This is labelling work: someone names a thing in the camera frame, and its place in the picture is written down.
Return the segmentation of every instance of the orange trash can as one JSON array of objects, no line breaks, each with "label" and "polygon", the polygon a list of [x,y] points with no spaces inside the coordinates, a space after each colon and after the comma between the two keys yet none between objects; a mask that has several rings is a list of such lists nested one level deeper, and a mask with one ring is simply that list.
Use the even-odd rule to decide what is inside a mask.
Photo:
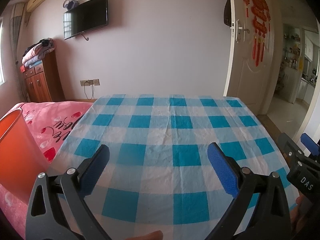
[{"label": "orange trash can", "polygon": [[0,120],[0,183],[28,204],[36,177],[46,172],[49,162],[37,146],[22,109]]}]

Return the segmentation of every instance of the television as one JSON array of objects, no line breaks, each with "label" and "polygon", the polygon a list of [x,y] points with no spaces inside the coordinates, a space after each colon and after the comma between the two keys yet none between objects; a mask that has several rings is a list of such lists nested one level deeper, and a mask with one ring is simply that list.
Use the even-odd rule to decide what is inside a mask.
[{"label": "television", "polygon": [[108,25],[108,0],[89,0],[63,14],[64,39]]}]

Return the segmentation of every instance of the wooden floor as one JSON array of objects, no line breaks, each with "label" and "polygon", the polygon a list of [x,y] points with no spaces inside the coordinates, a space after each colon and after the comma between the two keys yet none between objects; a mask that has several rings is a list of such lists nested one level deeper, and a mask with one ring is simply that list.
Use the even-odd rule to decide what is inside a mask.
[{"label": "wooden floor", "polygon": [[[266,114],[257,115],[257,118],[260,121],[260,123],[264,126],[264,128],[267,130],[268,134],[270,134],[270,137],[275,141],[276,145],[278,145],[278,137],[281,134],[278,127],[276,127],[276,125],[270,120],[270,118]],[[285,153],[283,153],[282,151],[281,151],[281,153],[282,153],[282,156],[284,157],[286,163],[289,165],[289,160],[288,160],[287,155]]]}]

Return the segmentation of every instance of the cable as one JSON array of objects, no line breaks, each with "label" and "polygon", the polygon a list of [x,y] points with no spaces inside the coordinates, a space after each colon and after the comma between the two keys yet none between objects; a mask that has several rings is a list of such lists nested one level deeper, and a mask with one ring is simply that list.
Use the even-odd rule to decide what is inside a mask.
[{"label": "cable", "polygon": [[91,100],[91,99],[93,98],[93,84],[91,85],[91,87],[92,87],[92,97],[89,99],[88,96],[87,96],[87,93],[85,92],[85,87],[86,87],[85,84],[86,84],[86,83],[89,83],[89,82],[86,81],[86,82],[84,83],[84,93],[85,93],[86,98],[87,98],[88,100]]}]

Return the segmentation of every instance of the checkered tablecloth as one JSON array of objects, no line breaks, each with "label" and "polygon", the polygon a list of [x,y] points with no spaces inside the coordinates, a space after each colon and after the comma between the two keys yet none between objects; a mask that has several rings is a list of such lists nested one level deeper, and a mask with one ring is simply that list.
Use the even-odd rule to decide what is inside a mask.
[{"label": "checkered tablecloth", "polygon": [[[112,239],[156,230],[169,240],[205,239],[232,201],[208,160],[212,142],[241,167],[264,175],[277,171],[289,207],[294,205],[298,192],[286,180],[289,169],[280,151],[238,98],[99,98],[61,146],[51,172],[78,167],[105,144],[110,161],[85,200]],[[245,229],[257,197],[238,232]]]}]

